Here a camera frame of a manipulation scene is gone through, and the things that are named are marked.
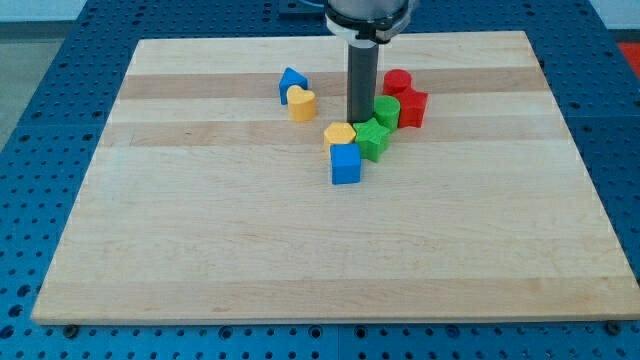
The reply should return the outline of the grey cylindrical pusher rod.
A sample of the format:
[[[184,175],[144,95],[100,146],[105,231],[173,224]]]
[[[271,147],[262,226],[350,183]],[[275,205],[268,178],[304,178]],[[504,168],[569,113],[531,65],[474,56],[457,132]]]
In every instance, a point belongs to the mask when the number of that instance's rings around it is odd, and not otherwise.
[[[347,121],[362,123],[374,113],[379,47],[348,45]]]

